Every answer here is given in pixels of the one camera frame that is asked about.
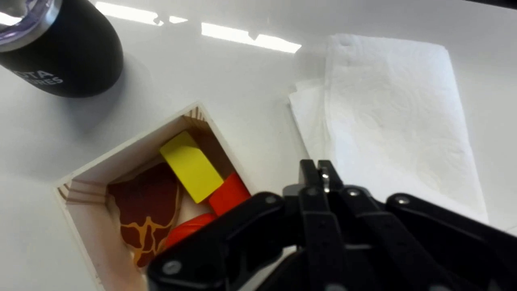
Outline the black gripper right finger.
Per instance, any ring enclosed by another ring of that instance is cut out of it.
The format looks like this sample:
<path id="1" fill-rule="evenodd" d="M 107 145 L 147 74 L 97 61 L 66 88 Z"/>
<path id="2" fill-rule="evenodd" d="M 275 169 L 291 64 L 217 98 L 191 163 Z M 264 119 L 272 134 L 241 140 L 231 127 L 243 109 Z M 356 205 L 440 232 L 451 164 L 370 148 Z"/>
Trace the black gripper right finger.
<path id="1" fill-rule="evenodd" d="M 517 291 L 517 237 L 407 192 L 377 200 L 319 161 L 344 242 L 388 291 Z"/>

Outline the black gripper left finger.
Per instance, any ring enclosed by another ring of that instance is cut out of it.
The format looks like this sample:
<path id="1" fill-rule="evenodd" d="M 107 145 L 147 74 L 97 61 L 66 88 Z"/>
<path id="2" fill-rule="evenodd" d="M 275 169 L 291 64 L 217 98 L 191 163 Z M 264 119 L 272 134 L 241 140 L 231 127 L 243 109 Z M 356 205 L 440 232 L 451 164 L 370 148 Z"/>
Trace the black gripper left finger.
<path id="1" fill-rule="evenodd" d="M 281 195 L 259 192 L 170 247 L 147 268 L 149 291 L 346 291 L 344 242 L 328 195 L 343 180 L 328 159 L 304 159 Z"/>

